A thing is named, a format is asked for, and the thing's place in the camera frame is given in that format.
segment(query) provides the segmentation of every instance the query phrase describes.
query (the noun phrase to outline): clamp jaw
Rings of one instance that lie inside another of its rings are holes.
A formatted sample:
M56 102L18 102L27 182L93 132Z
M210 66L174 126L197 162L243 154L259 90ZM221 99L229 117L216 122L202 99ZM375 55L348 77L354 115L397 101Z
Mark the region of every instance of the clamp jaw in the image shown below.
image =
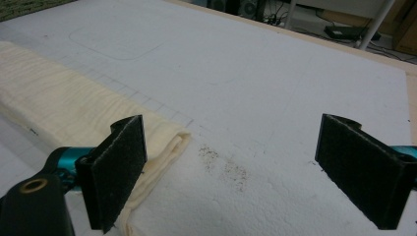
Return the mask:
M91 229L110 230L147 162L141 115L110 126L98 147L60 147L0 199L0 235L75 235L64 195L83 192Z
M416 147L389 147L356 121L324 114L316 161L379 229L397 227L416 187Z

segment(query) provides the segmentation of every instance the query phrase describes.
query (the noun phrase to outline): table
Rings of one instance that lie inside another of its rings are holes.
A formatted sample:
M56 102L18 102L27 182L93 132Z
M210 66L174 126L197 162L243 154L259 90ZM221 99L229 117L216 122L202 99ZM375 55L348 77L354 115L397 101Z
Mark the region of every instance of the table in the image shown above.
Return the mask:
M324 112L415 144L415 66L176 1L81 0L0 30L193 133L133 214L146 235L416 231L414 192L398 230L380 231L314 161ZM4 119L0 138L3 194L50 149ZM77 235L98 235L67 200Z

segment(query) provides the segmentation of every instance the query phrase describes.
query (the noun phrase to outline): fabric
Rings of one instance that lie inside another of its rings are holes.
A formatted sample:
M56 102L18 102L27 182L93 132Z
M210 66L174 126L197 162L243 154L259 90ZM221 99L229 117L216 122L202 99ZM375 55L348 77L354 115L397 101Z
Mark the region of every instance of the fabric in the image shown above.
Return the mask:
M128 223L130 212L191 139L181 125L10 42L0 42L0 112L53 148L95 147L113 122L142 114L149 160L116 222L129 236L138 235Z

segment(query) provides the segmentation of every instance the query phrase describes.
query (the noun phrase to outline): black clamp pad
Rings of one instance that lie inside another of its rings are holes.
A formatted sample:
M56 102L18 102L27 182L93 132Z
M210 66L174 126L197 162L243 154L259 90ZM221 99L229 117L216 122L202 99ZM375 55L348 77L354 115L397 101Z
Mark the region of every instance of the black clamp pad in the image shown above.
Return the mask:
M324 114L316 161L378 228L395 229L413 188L417 160L360 128L355 121Z
M89 223L108 232L147 162L143 118L114 123L112 133L88 156L76 161Z

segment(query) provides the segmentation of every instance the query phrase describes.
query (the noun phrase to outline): cable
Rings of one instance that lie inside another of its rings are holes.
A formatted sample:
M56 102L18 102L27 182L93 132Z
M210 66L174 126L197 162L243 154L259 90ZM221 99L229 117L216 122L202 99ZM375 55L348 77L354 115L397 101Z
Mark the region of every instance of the cable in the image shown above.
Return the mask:
M382 50L381 49L378 49L378 48L373 48L373 47L370 47L370 46L368 46L367 48L368 49L371 49L371 50L374 50L374 51L377 51L377 52L379 52L377 54L381 54L381 55L384 55L384 56L389 57L389 58L393 58L393 59L396 59L396 60L399 60L399 61L403 61L403 62L408 62L408 63L411 63L411 64L417 64L417 62L411 61L413 59L416 59L417 58L416 56L413 56L413 57L408 58L408 59L402 59L402 58L400 58L399 56L397 56L397 55L395 55L393 53L387 52L386 49L383 48L383 47L381 47Z
M376 44L375 42L373 42L373 41L370 41L369 43L370 43L370 44L372 44L372 45L374 45L374 46L376 46L376 47L379 47L380 49L383 49L383 50L394 51L394 50L392 50L392 49L389 49L389 48L386 48L386 47L379 46L379 45L377 45L377 44Z
M288 15L288 12L284 12L284 13L282 13L282 14L281 14L281 16L280 16L279 18L280 18L280 19L286 18L287 16L283 17L283 16L284 16L284 14Z
M273 9L276 12L276 1L273 1Z
M279 10L281 10L281 8L284 6L284 1L282 0L281 1L281 6L278 8L278 10L276 10L276 12L275 12L275 16L278 14L278 12L279 12Z
M332 22L332 21L329 21L329 20L327 20L327 19L324 19L323 17L321 17L321 16L319 16L318 15L318 13L317 13L317 8L316 8L316 17L318 17L318 18L320 18L320 19L322 19L322 20L324 20L324 21L326 21L326 22L329 22L329 23L331 23L334 27L335 27L335 24L334 24L334 22Z
M387 58L393 59L392 57L390 57L390 56L388 56L388 55L386 55L385 53L380 52L380 51L371 52L371 53L373 53L373 54L378 54L378 55L382 55L382 56L385 56L385 57L387 57Z
M268 3L269 3L269 15L272 16L272 6L270 5L270 1L271 0L268 0Z

